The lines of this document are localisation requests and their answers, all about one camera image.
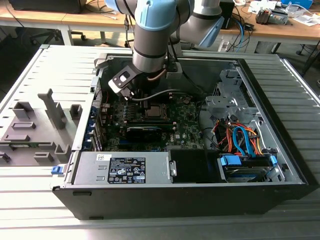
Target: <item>motherboard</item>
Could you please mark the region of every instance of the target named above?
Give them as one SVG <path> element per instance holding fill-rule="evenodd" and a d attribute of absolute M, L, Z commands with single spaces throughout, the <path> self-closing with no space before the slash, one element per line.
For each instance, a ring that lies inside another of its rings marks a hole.
<path fill-rule="evenodd" d="M 196 103 L 190 96 L 165 101 L 114 100 L 107 105 L 105 121 L 108 152 L 166 152 L 171 149 L 203 149 Z"/>

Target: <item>office chair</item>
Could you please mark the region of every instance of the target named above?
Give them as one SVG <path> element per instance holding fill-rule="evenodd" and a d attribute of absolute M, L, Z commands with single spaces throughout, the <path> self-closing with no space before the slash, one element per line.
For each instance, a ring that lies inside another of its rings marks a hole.
<path fill-rule="evenodd" d="M 82 41 L 85 41 L 87 38 L 86 38 L 86 35 L 84 35 L 83 32 L 80 32 L 80 31 L 71 31 L 71 34 L 76 34 L 76 35 L 81 35 L 81 40 Z M 36 45 L 38 43 L 38 41 L 36 40 L 37 38 L 41 38 L 41 37 L 47 37 L 43 44 L 48 44 L 51 39 L 55 39 L 56 41 L 58 41 L 59 39 L 63 40 L 63 37 L 62 37 L 62 34 L 61 34 L 61 31 L 57 30 L 57 29 L 48 29 L 47 32 L 44 32 L 44 33 L 40 33 L 40 34 L 37 34 L 37 35 L 33 35 L 30 37 L 30 42 L 32 45 Z"/>

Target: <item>barcode sticker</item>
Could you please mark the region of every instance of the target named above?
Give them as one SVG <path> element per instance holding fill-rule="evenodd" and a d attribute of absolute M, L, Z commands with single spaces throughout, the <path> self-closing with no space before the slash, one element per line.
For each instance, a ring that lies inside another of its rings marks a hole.
<path fill-rule="evenodd" d="M 111 154 L 97 154 L 96 161 L 110 161 Z"/>

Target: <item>chair wheel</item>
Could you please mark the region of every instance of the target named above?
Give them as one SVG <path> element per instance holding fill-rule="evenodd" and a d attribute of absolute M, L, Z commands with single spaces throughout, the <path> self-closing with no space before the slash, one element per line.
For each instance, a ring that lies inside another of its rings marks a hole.
<path fill-rule="evenodd" d="M 35 39 L 33 39 L 33 40 L 30 40 L 30 43 L 32 44 L 32 45 L 37 45 L 37 40 L 35 40 Z"/>

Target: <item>blue plastic latch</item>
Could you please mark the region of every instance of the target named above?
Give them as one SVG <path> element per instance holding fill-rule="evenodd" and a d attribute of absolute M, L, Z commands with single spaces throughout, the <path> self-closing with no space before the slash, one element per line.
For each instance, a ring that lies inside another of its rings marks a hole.
<path fill-rule="evenodd" d="M 61 175 L 63 173 L 64 168 L 62 166 L 53 166 L 51 169 L 52 175 Z"/>
<path fill-rule="evenodd" d="M 236 155 L 224 155 L 220 158 L 222 166 L 225 165 L 241 165 L 241 160 L 239 156 Z"/>
<path fill-rule="evenodd" d="M 241 160 L 239 156 L 236 155 L 225 155 L 228 165 L 241 165 Z"/>
<path fill-rule="evenodd" d="M 222 166 L 227 165 L 227 160 L 224 157 L 220 157 L 220 161 L 221 161 Z"/>
<path fill-rule="evenodd" d="M 270 156 L 270 161 L 272 162 L 273 166 L 278 163 L 277 158 L 275 156 Z"/>

